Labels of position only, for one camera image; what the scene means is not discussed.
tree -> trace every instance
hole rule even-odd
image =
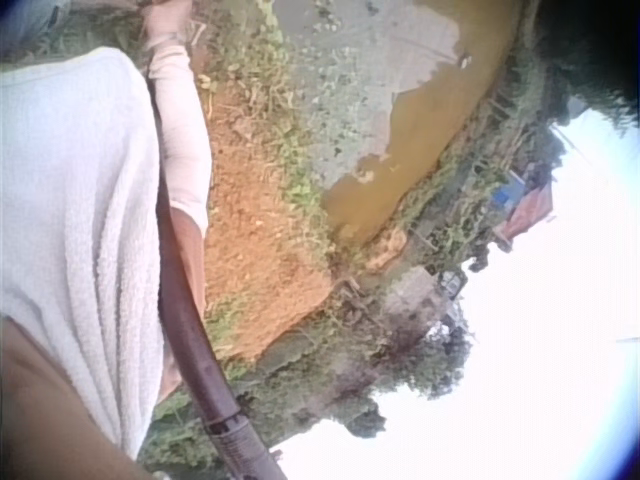
[[[638,121],[637,18],[629,0],[545,0],[537,18],[540,55],[616,127]]]

forearm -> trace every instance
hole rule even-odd
[[[211,148],[186,49],[159,48],[149,66],[160,115],[161,148],[171,206],[207,229]]]

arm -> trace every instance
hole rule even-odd
[[[204,243],[207,229],[207,196],[211,179],[211,150],[200,101],[189,68],[186,49],[180,44],[191,12],[191,0],[171,0],[145,11],[153,56],[149,79],[153,82],[160,117],[171,219],[182,263],[200,315],[204,312]],[[180,384],[173,355],[165,347],[165,366],[158,401]]]

house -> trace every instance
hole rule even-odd
[[[549,182],[544,187],[527,193],[509,218],[494,228],[493,233],[500,240],[511,245],[515,237],[528,231],[552,211],[553,195],[551,182]]]

grass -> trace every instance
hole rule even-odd
[[[209,306],[204,315],[207,337],[216,355],[224,358],[233,346],[234,327],[242,318],[244,298],[229,296]]]
[[[290,78],[292,50],[278,27],[273,4],[254,0],[239,18],[215,8],[209,22],[218,29],[210,44],[217,61],[203,79],[209,97],[227,82],[240,87],[247,99],[243,113],[260,124],[266,133],[264,146],[284,172],[283,199],[300,219],[301,238],[294,241],[306,243],[324,266],[334,245],[321,205],[322,191],[312,180],[311,135],[297,112],[298,96]]]

